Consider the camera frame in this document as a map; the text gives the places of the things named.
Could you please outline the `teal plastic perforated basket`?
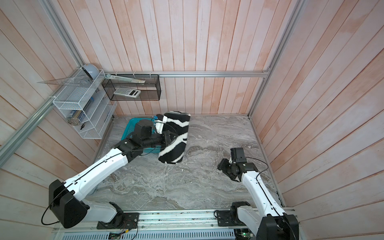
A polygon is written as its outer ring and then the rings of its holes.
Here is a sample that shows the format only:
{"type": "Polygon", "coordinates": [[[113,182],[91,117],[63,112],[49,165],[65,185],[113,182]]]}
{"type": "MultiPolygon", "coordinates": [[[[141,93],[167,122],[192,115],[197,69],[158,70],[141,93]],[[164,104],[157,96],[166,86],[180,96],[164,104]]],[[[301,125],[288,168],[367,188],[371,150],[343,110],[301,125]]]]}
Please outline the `teal plastic perforated basket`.
{"type": "MultiPolygon", "coordinates": [[[[135,129],[135,126],[136,124],[141,121],[141,120],[151,120],[153,122],[153,124],[155,123],[155,119],[150,119],[150,118],[132,118],[129,120],[126,128],[125,128],[125,131],[121,137],[121,140],[124,140],[126,139],[128,136],[130,136],[134,129],[135,129]]],[[[143,150],[143,154],[158,154],[161,150],[161,147],[160,146],[156,146],[155,148],[146,148],[143,150]]]]}

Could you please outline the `zebra and grey plush pillowcase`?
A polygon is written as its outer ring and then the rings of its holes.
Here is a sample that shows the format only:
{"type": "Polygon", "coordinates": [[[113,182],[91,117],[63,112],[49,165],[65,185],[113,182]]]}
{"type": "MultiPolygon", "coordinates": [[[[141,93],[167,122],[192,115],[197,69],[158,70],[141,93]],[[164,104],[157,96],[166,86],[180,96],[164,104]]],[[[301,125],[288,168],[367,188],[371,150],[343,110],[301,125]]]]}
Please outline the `zebra and grey plush pillowcase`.
{"type": "Polygon", "coordinates": [[[191,115],[184,112],[170,111],[156,115],[156,120],[165,123],[163,131],[174,133],[174,141],[159,153],[159,161],[165,164],[176,164],[183,160],[188,141],[191,115]]]}

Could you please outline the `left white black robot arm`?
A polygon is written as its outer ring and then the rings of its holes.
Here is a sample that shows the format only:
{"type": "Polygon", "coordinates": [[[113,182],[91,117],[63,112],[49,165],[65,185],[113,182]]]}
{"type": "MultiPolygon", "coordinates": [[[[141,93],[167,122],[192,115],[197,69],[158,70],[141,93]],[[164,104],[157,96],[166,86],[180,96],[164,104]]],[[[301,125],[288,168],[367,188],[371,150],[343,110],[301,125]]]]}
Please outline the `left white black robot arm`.
{"type": "Polygon", "coordinates": [[[98,205],[85,201],[86,196],[113,172],[140,156],[144,149],[156,146],[164,149],[179,135],[180,131],[170,123],[139,121],[134,131],[115,144],[100,160],[64,182],[52,182],[47,210],[52,211],[66,229],[81,222],[93,221],[107,229],[123,229],[126,226],[125,214],[117,204],[98,205]]]}

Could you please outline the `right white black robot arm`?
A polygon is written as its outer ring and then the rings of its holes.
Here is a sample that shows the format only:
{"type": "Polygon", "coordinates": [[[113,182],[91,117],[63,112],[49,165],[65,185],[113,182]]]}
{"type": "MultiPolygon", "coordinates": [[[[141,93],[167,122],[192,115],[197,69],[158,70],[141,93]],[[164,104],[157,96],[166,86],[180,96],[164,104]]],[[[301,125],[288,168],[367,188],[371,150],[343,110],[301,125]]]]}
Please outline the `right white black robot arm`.
{"type": "Polygon", "coordinates": [[[298,240],[299,221],[277,203],[254,163],[243,148],[232,148],[231,158],[222,159],[217,169],[230,180],[242,183],[250,193],[256,211],[248,202],[234,202],[228,211],[214,212],[220,227],[246,226],[257,240],[298,240]]]}

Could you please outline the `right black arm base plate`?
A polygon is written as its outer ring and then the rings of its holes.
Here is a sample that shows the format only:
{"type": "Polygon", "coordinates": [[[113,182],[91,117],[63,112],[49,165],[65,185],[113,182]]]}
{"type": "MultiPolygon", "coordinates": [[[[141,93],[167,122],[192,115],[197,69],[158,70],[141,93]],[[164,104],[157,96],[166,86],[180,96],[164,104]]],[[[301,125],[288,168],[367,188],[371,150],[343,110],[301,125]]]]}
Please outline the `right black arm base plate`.
{"type": "Polygon", "coordinates": [[[214,217],[218,221],[219,227],[234,227],[240,226],[241,223],[235,218],[234,211],[214,211],[214,217]]]}

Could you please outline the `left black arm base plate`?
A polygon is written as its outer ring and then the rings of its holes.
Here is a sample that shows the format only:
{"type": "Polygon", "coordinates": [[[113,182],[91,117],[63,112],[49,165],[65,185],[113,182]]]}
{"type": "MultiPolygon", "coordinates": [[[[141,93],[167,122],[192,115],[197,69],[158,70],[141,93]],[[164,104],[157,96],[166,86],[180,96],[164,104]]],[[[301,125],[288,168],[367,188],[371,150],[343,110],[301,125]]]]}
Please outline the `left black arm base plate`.
{"type": "Polygon", "coordinates": [[[110,229],[126,229],[132,230],[138,228],[139,213],[117,213],[117,215],[109,222],[98,222],[98,230],[110,229]]]}

